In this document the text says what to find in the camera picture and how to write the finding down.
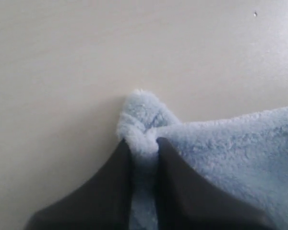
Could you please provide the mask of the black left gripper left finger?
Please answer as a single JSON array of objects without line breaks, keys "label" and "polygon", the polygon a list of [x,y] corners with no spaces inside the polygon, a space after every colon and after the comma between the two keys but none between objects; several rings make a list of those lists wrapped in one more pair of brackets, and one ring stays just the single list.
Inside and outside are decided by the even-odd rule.
[{"label": "black left gripper left finger", "polygon": [[132,158],[122,140],[107,162],[77,190],[36,212],[27,230],[127,230],[132,199]]}]

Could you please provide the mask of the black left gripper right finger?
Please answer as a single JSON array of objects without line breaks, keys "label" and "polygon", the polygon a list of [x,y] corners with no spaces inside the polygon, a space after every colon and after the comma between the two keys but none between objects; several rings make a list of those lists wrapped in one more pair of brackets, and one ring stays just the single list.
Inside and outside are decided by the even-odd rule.
[{"label": "black left gripper right finger", "polygon": [[260,209],[195,172],[166,138],[158,138],[155,202],[160,230],[274,230]]}]

